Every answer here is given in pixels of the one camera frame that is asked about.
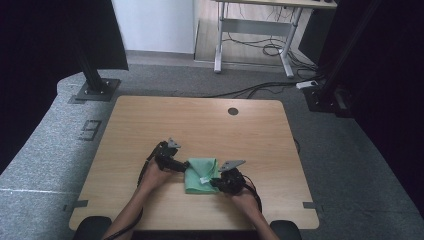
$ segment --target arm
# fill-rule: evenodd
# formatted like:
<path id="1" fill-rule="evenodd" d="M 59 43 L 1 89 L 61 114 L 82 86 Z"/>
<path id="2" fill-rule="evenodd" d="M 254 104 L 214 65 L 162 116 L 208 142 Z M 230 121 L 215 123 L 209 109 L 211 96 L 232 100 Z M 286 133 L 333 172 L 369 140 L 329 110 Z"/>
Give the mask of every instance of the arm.
<path id="1" fill-rule="evenodd" d="M 259 234 L 261 240 L 279 240 L 277 235 L 268 225 L 264 215 L 259 211 L 258 203 L 252 193 L 243 188 L 236 195 L 227 195 L 236 207 L 249 219 Z"/>
<path id="2" fill-rule="evenodd" d="M 140 185 L 103 235 L 103 239 L 130 225 L 137 218 L 150 193 L 160 187 L 171 175 L 172 172 L 161 171 L 156 161 L 150 161 Z M 131 229 L 116 239 L 131 239 L 132 234 L 133 230 Z"/>

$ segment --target forearm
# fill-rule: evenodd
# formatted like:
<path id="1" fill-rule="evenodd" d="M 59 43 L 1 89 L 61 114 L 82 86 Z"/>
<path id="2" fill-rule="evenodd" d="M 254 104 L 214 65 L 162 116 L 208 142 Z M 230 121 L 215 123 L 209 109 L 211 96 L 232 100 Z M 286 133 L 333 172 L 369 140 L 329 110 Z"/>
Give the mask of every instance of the forearm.
<path id="1" fill-rule="evenodd" d="M 246 213 L 246 215 L 255 227 L 261 240 L 279 240 L 278 236 L 271 229 L 265 217 L 259 210 L 254 209 Z"/>
<path id="2" fill-rule="evenodd" d="M 150 190 L 137 188 L 134 192 L 131 200 L 127 203 L 127 205 L 122 209 L 116 219 L 113 221 L 112 225 L 108 228 L 106 233 L 103 235 L 103 239 L 111 236 L 112 234 L 117 233 L 118 231 L 124 229 L 128 225 L 130 225 L 140 214 L 144 203 L 146 202 L 148 196 L 150 194 Z M 125 234 L 121 235 L 116 239 L 131 239 L 133 234 L 133 229 L 129 230 Z"/>

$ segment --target desk leg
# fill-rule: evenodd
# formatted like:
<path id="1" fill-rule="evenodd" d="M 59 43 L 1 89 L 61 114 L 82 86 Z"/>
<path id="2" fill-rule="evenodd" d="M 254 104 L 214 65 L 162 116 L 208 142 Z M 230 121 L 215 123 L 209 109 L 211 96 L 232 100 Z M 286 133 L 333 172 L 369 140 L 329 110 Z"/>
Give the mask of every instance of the desk leg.
<path id="1" fill-rule="evenodd" d="M 296 32 L 297 25 L 299 23 L 300 14 L 302 14 L 302 10 L 303 8 L 301 7 L 296 8 L 295 17 L 292 22 L 289 35 L 287 36 L 287 39 L 286 39 L 286 45 L 284 46 L 284 50 L 282 51 L 282 53 L 280 53 L 280 58 L 281 58 L 281 61 L 283 62 L 284 70 L 286 70 L 286 75 L 288 78 L 294 78 L 293 71 L 290 66 L 290 60 L 288 59 L 287 54 L 290 50 L 290 45 L 293 41 L 294 33 Z"/>
<path id="2" fill-rule="evenodd" d="M 222 25 L 224 24 L 224 9 L 225 3 L 220 2 L 221 11 L 219 12 L 219 23 L 218 23 L 218 44 L 215 49 L 215 73 L 221 73 L 221 62 L 222 62 Z"/>

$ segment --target green cloth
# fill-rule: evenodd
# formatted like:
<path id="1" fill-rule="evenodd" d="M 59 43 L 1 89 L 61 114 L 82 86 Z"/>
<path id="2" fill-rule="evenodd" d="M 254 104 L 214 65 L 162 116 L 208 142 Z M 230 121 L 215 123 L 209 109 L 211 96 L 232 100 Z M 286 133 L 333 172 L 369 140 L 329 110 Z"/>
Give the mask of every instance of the green cloth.
<path id="1" fill-rule="evenodd" d="M 219 178 L 216 158 L 189 158 L 190 166 L 185 171 L 186 193 L 210 194 L 219 192 L 209 183 L 211 178 Z"/>

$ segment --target table surface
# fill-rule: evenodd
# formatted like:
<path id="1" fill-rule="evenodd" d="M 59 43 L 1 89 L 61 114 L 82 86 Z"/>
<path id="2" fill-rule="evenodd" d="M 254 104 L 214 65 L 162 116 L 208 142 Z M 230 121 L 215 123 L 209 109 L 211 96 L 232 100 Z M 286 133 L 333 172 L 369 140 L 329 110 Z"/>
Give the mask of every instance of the table surface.
<path id="1" fill-rule="evenodd" d="M 287 7 L 304 7 L 304 8 L 321 8 L 335 9 L 337 3 L 332 0 L 331 3 L 326 3 L 324 0 L 215 0 L 216 2 L 226 3 L 241 3 L 241 4 L 257 4 L 257 5 L 272 5 L 272 6 L 287 6 Z"/>
<path id="2" fill-rule="evenodd" d="M 236 108 L 237 115 L 230 115 Z M 283 105 L 273 100 L 121 96 L 93 160 L 70 228 L 88 216 L 112 220 L 132 196 L 145 159 L 172 137 L 175 159 L 244 159 L 238 169 L 252 179 L 268 222 L 291 220 L 301 229 L 319 225 Z M 184 174 L 172 176 L 149 198 L 136 229 L 246 230 L 252 226 L 222 194 L 185 194 Z"/>

